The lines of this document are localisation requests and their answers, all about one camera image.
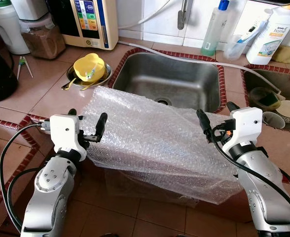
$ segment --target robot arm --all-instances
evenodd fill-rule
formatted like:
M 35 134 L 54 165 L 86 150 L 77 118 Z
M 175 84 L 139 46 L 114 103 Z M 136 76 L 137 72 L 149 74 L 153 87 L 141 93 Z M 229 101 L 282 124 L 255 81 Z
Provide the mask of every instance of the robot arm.
M 231 112 L 232 119 L 222 126 L 220 136 L 212 139 L 210 121 L 206 114 L 198 110 L 201 127 L 209 142 L 221 141 L 222 150 L 237 163 L 264 176 L 279 187 L 287 196 L 282 185 L 282 174 L 272 163 L 263 148 L 255 146 L 261 133 L 262 110 L 258 108 L 238 109 L 235 105 Z M 254 175 L 238 170 L 238 180 L 245 189 L 249 208 L 259 236 L 290 237 L 290 204 L 271 186 Z
M 76 166 L 87 156 L 89 142 L 100 142 L 107 114 L 102 113 L 95 135 L 83 135 L 79 120 L 73 115 L 53 115 L 43 121 L 50 130 L 56 156 L 52 157 L 35 178 L 35 191 L 25 212 L 21 237 L 58 237 L 62 234 L 67 200 L 74 186 Z

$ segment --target bubble wrap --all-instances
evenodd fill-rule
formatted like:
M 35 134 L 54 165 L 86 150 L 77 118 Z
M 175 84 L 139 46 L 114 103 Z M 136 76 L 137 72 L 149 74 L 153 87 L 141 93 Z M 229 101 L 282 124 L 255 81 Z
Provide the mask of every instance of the bubble wrap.
M 215 204 L 241 191 L 236 168 L 207 144 L 195 110 L 97 86 L 83 111 L 85 134 L 95 133 L 102 112 L 108 114 L 104 136 L 87 150 L 96 166 Z M 212 127 L 228 118 L 207 115 Z

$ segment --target white cable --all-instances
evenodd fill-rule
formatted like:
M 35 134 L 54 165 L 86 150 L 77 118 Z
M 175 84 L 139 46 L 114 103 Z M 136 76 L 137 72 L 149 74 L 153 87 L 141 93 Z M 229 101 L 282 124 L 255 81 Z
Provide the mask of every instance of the white cable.
M 118 29 L 122 30 L 122 29 L 127 29 L 127 28 L 131 28 L 133 26 L 139 25 L 141 23 L 144 23 L 145 21 L 149 20 L 150 18 L 152 18 L 153 16 L 155 16 L 167 3 L 169 3 L 170 0 L 167 0 L 158 10 L 154 11 L 151 15 L 143 18 L 142 20 L 139 20 L 136 23 L 130 24 L 130 25 L 126 25 L 126 26 L 119 26 Z
M 212 64 L 212 65 L 220 65 L 220 66 L 226 66 L 226 67 L 232 67 L 232 68 L 242 69 L 242 70 L 245 70 L 247 72 L 250 72 L 250 73 L 256 75 L 257 77 L 261 78 L 266 83 L 268 83 L 271 87 L 273 87 L 278 92 L 278 94 L 281 94 L 281 90 L 279 88 L 277 88 L 274 84 L 272 84 L 271 82 L 269 82 L 265 77 L 263 77 L 259 73 L 255 72 L 254 70 L 251 70 L 251 69 L 246 68 L 246 67 L 243 67 L 243 66 L 239 66 L 239 65 L 235 65 L 235 64 L 230 64 L 230 63 L 208 62 L 208 61 L 198 61 L 198 60 L 192 60 L 192 59 L 186 59 L 186 58 L 178 58 L 178 57 L 174 57 L 174 56 L 170 56 L 170 55 L 167 55 L 167 54 L 158 52 L 158 51 L 153 50 L 151 48 L 147 48 L 147 47 L 141 46 L 139 44 L 128 43 L 128 42 L 124 42 L 124 41 L 120 41 L 120 40 L 119 40 L 119 43 L 126 44 L 126 45 L 133 46 L 133 47 L 142 48 L 142 49 L 145 49 L 145 50 L 147 50 L 149 52 L 152 52 L 152 53 L 161 55 L 163 57 L 170 58 L 170 59 L 174 59 L 174 60 L 178 60 L 178 61 L 182 61 L 182 62 Z

